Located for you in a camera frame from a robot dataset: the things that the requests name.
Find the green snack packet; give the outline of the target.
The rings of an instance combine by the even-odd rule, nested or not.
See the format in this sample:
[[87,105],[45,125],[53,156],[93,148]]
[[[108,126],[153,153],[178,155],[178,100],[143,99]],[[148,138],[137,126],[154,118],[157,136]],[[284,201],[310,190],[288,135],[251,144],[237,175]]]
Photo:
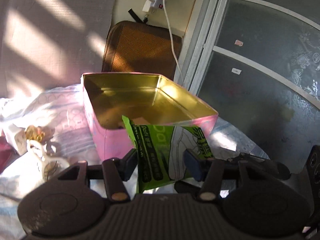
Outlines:
[[138,125],[126,116],[122,121],[138,154],[138,193],[189,178],[185,150],[201,160],[214,156],[199,126]]

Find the red gift box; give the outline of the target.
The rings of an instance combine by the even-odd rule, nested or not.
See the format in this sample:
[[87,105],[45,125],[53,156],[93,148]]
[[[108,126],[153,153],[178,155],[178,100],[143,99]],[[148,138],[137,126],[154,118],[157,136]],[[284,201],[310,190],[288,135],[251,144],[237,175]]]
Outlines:
[[0,173],[2,173],[15,159],[16,151],[4,136],[0,139]]

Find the small yellow toy figure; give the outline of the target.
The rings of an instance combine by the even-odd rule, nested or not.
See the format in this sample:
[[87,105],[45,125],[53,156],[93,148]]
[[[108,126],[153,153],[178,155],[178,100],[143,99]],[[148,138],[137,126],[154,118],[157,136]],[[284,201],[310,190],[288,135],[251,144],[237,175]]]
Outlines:
[[39,126],[36,127],[30,125],[25,129],[25,136],[28,140],[35,140],[41,142],[44,139],[45,135],[45,132]]

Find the pink macaron tin box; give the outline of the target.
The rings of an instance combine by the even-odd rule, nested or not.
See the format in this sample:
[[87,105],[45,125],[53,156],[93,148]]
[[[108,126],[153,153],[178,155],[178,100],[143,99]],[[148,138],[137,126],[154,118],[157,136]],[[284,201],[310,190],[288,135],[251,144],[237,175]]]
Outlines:
[[122,158],[133,144],[122,117],[138,125],[198,126],[210,135],[218,113],[169,78],[148,73],[86,73],[85,116],[101,160]]

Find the glass sliding door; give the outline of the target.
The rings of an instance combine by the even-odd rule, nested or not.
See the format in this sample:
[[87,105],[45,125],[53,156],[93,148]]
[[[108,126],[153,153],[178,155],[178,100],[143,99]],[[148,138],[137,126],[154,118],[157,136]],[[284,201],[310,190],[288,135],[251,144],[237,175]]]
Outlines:
[[175,80],[299,172],[319,144],[319,0],[196,0]]

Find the brown woven cushion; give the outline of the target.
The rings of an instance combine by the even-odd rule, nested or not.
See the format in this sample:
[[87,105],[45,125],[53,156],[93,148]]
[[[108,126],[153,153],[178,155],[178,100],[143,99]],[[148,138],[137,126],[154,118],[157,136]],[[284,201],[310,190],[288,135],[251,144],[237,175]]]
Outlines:
[[169,30],[143,23],[121,21],[113,26],[106,40],[102,72],[139,72],[161,74],[173,80],[176,56],[182,49],[182,38]]

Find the grey padded headboard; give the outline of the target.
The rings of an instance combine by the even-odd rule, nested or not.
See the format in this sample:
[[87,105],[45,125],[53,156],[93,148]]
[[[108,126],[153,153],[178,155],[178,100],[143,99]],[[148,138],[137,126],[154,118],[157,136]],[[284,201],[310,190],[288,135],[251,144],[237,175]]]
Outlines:
[[1,96],[100,72],[116,0],[1,0]]

